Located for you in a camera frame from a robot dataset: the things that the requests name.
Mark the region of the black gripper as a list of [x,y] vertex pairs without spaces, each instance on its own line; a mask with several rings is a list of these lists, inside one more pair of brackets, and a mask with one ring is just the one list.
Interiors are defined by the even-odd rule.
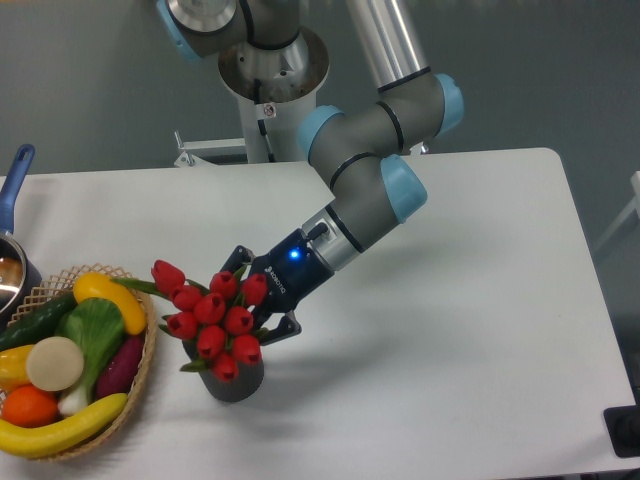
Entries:
[[334,275],[319,254],[308,245],[301,229],[289,234],[265,255],[255,258],[246,246],[237,245],[220,268],[235,273],[246,266],[246,274],[263,274],[268,295],[260,305],[264,315],[284,313],[275,328],[252,332],[260,345],[271,345],[302,332],[294,309],[298,303]]

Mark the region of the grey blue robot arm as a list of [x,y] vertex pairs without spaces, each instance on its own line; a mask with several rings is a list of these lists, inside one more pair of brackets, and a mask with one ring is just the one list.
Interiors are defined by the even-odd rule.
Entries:
[[461,121],[461,91],[431,70],[401,1],[348,3],[379,95],[354,115],[316,102],[328,52],[301,24],[298,2],[160,1],[156,8],[185,57],[217,57],[242,125],[239,140],[188,142],[182,154],[304,161],[332,192],[328,205],[268,253],[253,257],[239,247],[226,263],[250,264],[267,278],[267,297],[254,316],[261,343],[297,335],[297,304],[425,203],[426,190],[404,155]]

